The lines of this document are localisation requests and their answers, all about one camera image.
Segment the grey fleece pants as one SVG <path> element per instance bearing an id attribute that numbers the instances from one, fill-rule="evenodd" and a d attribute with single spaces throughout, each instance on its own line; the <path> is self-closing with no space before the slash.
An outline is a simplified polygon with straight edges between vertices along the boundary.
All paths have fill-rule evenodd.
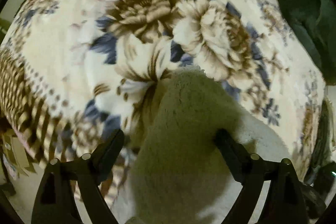
<path id="1" fill-rule="evenodd" d="M 290 151 L 199 69 L 178 69 L 112 212 L 119 223 L 221 223 L 240 192 L 213 143 L 220 128 L 263 159 Z"/>

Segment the floral bed blanket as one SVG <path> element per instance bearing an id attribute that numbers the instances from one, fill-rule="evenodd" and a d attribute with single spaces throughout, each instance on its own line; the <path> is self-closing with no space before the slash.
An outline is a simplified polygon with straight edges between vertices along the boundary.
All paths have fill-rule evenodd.
<path id="1" fill-rule="evenodd" d="M 305 177 L 325 83 L 276 0 L 27 0 L 1 43 L 1 114 L 41 167 L 122 129 L 131 142 L 100 186 L 112 204 L 187 65 L 273 129 Z"/>

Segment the dark green folded blanket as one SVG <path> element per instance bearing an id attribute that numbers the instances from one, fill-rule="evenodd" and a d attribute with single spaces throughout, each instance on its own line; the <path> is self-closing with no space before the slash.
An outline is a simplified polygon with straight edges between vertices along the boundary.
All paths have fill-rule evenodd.
<path id="1" fill-rule="evenodd" d="M 332 0 L 277 0 L 282 16 L 323 74 L 335 85 L 335 4 Z"/>

